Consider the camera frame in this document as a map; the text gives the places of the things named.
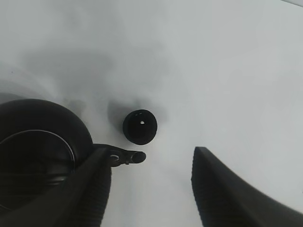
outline white surface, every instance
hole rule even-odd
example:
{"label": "white surface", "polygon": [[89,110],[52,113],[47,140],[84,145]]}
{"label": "white surface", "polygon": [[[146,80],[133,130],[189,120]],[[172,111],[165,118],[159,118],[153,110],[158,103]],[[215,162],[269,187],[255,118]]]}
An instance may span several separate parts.
{"label": "white surface", "polygon": [[303,0],[282,0],[282,1],[287,1],[287,2],[295,4],[297,6],[303,6]]}
{"label": "white surface", "polygon": [[[146,151],[113,170],[102,226],[201,226],[195,146],[303,211],[303,9],[279,0],[2,0],[0,101],[73,110],[95,142]],[[159,121],[149,145],[116,130]]]}

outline black rubber grommet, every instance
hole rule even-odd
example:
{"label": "black rubber grommet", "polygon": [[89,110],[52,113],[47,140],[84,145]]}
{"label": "black rubber grommet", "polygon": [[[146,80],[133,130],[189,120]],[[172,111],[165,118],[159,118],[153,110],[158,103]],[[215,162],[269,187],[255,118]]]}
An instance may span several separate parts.
{"label": "black rubber grommet", "polygon": [[157,133],[157,120],[148,110],[136,110],[128,114],[123,122],[125,137],[134,144],[145,145]]}

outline white backdrop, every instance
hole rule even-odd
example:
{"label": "white backdrop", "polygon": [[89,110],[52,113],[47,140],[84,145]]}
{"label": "white backdrop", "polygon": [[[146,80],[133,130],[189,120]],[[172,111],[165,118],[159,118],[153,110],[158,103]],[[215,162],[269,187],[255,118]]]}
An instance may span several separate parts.
{"label": "white backdrop", "polygon": [[[195,146],[303,212],[302,21],[278,0],[2,0],[0,102],[57,102],[147,153],[113,170],[104,227],[201,226]],[[159,123],[141,147],[117,130],[139,108]]]}

